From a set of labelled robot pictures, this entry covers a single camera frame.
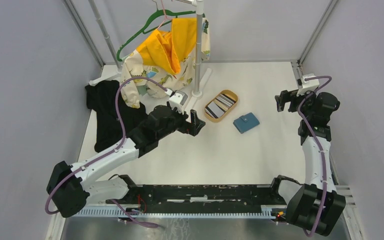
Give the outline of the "oval wooden card tray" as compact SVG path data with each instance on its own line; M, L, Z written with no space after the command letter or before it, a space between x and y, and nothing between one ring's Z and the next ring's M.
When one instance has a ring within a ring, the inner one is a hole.
M206 106L214 101L217 105L219 105L224 111L224 115L221 118L213 118L206 112ZM204 115L205 117L213 123L218 123L222 121L238 104L239 97L236 93L231 90L225 89L218 93L211 101L209 101L204 107Z

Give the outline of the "blue card holder wallet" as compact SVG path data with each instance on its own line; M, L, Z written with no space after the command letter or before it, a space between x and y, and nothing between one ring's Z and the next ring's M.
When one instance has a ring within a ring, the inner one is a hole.
M253 129L259 124L260 121L252 112L242 115L233 121L233 125L241 134Z

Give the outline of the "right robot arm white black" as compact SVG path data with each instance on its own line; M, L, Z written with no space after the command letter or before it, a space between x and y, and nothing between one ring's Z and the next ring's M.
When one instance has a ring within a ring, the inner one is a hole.
M286 202L285 220L304 230L309 237L328 236L345 206L346 199L335 186L331 163L331 115L340 107L340 101L331 93L308 90L299 95L297 90L283 90L275 97L278 112L285 109L297 112L302 118L298 135L305 159L303 183L279 175L269 189L269 199L275 204Z

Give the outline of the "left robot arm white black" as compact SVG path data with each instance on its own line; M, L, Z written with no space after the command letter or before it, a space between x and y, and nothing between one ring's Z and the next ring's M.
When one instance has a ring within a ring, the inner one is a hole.
M68 218L94 201L120 199L125 204L133 203L137 190L122 177L105 181L100 181L100 177L141 158L154 150L161 139L176 131L196 136L205 125L194 109L186 114L169 106L156 106L126 137L94 157L71 165L65 161L57 163L46 187L45 212L49 215L60 213Z

